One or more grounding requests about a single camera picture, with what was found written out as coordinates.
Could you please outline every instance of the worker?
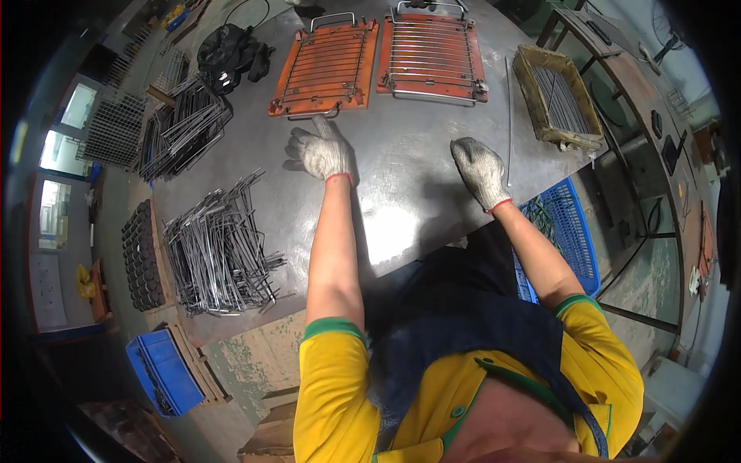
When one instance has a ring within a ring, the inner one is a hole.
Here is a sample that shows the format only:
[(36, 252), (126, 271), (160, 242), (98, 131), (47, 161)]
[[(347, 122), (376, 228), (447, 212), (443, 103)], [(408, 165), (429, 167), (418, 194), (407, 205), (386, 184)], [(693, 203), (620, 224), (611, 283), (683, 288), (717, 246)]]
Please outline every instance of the worker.
[[(291, 131), (284, 164), (325, 182), (299, 349), (296, 461), (614, 458), (638, 425), (641, 375), (559, 251), (513, 204), (500, 157), (476, 139), (451, 142), (463, 183), (494, 221), (465, 249), (416, 262), (369, 343), (353, 149), (323, 116), (313, 123), (319, 135)], [(512, 249), (539, 304), (517, 298)]]

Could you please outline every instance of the green sleeve trim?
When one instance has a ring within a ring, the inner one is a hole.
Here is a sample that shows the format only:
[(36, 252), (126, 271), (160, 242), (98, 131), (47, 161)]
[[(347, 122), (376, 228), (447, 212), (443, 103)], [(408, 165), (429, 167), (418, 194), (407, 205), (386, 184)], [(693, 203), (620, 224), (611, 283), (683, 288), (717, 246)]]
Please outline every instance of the green sleeve trim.
[(329, 317), (311, 322), (304, 332), (304, 341), (313, 338), (317, 334), (326, 333), (328, 331), (349, 333), (356, 336), (360, 341), (362, 341), (363, 345), (365, 345), (365, 336), (360, 332), (360, 328), (358, 328), (358, 326), (353, 322), (339, 317)]
[(605, 315), (605, 313), (602, 311), (602, 308), (599, 306), (599, 304), (597, 304), (597, 301), (595, 301), (591, 297), (587, 296), (586, 294), (573, 294), (572, 296), (564, 299), (561, 304), (558, 304), (558, 307), (556, 307), (556, 318), (558, 319), (561, 314), (566, 311), (566, 309), (576, 304), (577, 302), (588, 302), (589, 304), (592, 304), (594, 308), (599, 310), (602, 315)]
[(568, 411), (548, 386), (534, 381), (527, 376), (508, 370), (507, 368), (484, 362), (481, 359), (475, 360), (481, 368), (486, 370), (488, 375), (494, 376), (516, 389), (529, 393), (531, 396), (545, 403), (545, 405), (561, 418), (561, 421), (563, 421), (569, 429), (572, 431), (574, 430), (574, 414)]
[(607, 418), (607, 432), (605, 433), (605, 438), (610, 436), (610, 428), (612, 427), (612, 404), (610, 404), (610, 411), (608, 412), (608, 418)]
[(463, 413), (461, 417), (458, 418), (458, 421), (456, 422), (456, 424), (454, 424), (453, 427), (451, 427), (447, 431), (447, 433), (443, 434), (442, 438), (440, 438), (440, 440), (442, 440), (442, 452), (443, 453), (445, 453), (445, 449), (448, 448), (451, 442), (453, 441), (453, 439), (455, 439), (456, 434), (458, 433), (458, 430), (463, 425), (463, 420), (465, 420), (466, 416), (468, 416), (468, 412), (471, 410), (471, 407), (473, 407), (473, 404), (476, 403), (476, 397), (479, 395), (481, 386), (484, 384), (484, 379), (481, 380), (481, 384), (479, 384), (479, 388), (476, 389), (476, 395), (473, 396), (473, 400), (471, 400), (471, 404), (468, 405), (468, 408), (466, 409), (465, 413)]

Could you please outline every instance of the metal workbench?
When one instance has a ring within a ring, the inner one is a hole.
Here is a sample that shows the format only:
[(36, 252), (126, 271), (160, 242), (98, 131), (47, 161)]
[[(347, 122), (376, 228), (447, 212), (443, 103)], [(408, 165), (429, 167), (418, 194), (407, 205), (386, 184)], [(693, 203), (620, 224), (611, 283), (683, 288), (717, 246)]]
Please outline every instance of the metal workbench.
[[(451, 139), (472, 136), (507, 161), (509, 108), (505, 57), (533, 42), (484, 0), (466, 0), (476, 21), (488, 103), (451, 104), (402, 99), (371, 91), (367, 110), (340, 112), (333, 120), (355, 150), (359, 170), (354, 217), (361, 281), (389, 273), (488, 223), (471, 197), (450, 153)], [(383, 23), (385, 0), (327, 1), (326, 14), (352, 10)], [(412, 13), (424, 13), (412, 10)], [(444, 14), (439, 7), (436, 14)], [(156, 182), (154, 201), (162, 218), (177, 216), (216, 188), (230, 188), (258, 167), (262, 180), (252, 188), (256, 223), (265, 232), (265, 252), (286, 253), (288, 265), (274, 279), (281, 294), (296, 293), (262, 316), (185, 321), (195, 345), (234, 336), (305, 307), (311, 244), (324, 185), (306, 173), (286, 171), (284, 146), (292, 127), (313, 131), (310, 121), (269, 118), (271, 99), (294, 33), (305, 25), (292, 10), (256, 28), (254, 36), (276, 51), (271, 70), (257, 83), (243, 82), (227, 99), (234, 117), (225, 137), (189, 171), (168, 183)], [(376, 49), (376, 78), (380, 46)], [(590, 162), (581, 150), (561, 153), (535, 139), (528, 109), (514, 73), (514, 131), (509, 188), (516, 204), (563, 180)]]

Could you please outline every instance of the orange board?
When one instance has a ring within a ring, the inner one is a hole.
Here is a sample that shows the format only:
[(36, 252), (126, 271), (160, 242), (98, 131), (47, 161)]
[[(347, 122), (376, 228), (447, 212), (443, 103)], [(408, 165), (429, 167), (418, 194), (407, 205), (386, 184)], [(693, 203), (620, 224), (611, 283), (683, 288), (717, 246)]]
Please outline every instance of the orange board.
[(378, 93), (485, 103), (488, 86), (473, 21), (446, 16), (386, 16)]
[(268, 114), (310, 116), (367, 108), (378, 32), (375, 20), (361, 24), (354, 15), (353, 24), (296, 31)]

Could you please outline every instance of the yellow plastic bag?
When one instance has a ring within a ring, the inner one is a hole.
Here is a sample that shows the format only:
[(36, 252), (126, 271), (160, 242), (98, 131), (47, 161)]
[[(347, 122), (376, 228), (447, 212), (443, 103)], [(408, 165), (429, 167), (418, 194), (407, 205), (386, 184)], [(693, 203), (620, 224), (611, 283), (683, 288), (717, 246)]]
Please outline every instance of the yellow plastic bag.
[(85, 267), (77, 266), (77, 290), (80, 296), (92, 299), (95, 297), (95, 283), (90, 280), (90, 274)]

